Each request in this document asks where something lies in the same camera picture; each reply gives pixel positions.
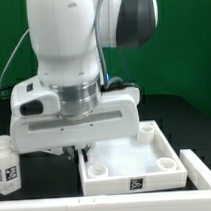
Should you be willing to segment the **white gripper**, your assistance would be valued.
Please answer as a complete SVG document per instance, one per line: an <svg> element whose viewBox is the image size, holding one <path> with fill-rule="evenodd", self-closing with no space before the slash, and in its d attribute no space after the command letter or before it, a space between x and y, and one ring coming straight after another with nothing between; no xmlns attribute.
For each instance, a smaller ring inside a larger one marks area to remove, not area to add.
<svg viewBox="0 0 211 211"><path fill-rule="evenodd" d="M139 91L105 92L100 104L83 119L59 114L12 115L12 146L20 154L65 147L64 154L72 163L77 163L77 150L70 145L86 144L83 157L87 162L95 148L93 142L137 134L139 100Z"/></svg>

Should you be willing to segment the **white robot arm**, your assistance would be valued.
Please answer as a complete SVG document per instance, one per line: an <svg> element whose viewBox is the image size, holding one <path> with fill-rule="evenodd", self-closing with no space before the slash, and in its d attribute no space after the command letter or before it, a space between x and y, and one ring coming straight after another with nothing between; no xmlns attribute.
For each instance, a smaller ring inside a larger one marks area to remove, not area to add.
<svg viewBox="0 0 211 211"><path fill-rule="evenodd" d="M103 50L139 48L156 31L156 0L26 0L36 76L13 88L19 154L134 136L139 88L111 77Z"/></svg>

